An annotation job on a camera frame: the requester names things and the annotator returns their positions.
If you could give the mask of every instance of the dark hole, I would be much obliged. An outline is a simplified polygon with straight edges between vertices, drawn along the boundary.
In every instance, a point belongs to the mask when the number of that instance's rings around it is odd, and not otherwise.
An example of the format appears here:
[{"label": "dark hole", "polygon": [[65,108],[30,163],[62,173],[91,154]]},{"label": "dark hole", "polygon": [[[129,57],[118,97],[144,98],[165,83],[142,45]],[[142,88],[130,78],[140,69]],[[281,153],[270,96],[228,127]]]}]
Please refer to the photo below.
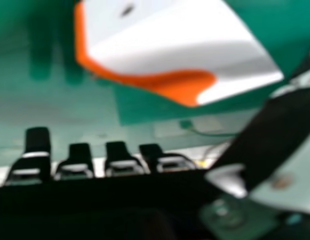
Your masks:
[{"label": "dark hole", "polygon": [[126,17],[128,14],[130,14],[134,10],[134,5],[130,4],[128,5],[125,10],[122,12],[121,17]]}]

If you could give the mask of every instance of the green table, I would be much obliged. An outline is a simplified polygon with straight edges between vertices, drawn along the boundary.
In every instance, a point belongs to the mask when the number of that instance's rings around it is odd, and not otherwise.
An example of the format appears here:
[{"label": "green table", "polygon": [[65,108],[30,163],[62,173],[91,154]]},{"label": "green table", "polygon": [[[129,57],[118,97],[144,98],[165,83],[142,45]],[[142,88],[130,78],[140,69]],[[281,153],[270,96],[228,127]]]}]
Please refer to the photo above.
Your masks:
[{"label": "green table", "polygon": [[[289,77],[310,49],[310,0],[228,0]],[[0,166],[23,150],[24,130],[47,126],[53,158],[70,143],[89,142],[95,156],[104,144],[124,140],[166,149],[215,144],[223,139],[195,134],[156,137],[154,125],[212,115],[224,132],[240,131],[271,85],[199,108],[107,80],[93,80],[75,62],[73,0],[0,0]]]}]

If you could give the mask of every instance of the orange trim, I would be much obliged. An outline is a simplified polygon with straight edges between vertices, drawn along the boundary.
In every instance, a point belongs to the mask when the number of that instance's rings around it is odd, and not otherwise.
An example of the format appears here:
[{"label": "orange trim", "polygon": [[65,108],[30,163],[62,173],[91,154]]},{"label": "orange trim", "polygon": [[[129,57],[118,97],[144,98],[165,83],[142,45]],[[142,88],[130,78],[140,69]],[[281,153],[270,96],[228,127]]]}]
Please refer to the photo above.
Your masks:
[{"label": "orange trim", "polygon": [[213,73],[196,69],[138,76],[112,72],[87,55],[84,21],[84,4],[80,2],[75,7],[76,60],[99,77],[143,88],[189,107],[198,106],[197,96],[216,82]]}]

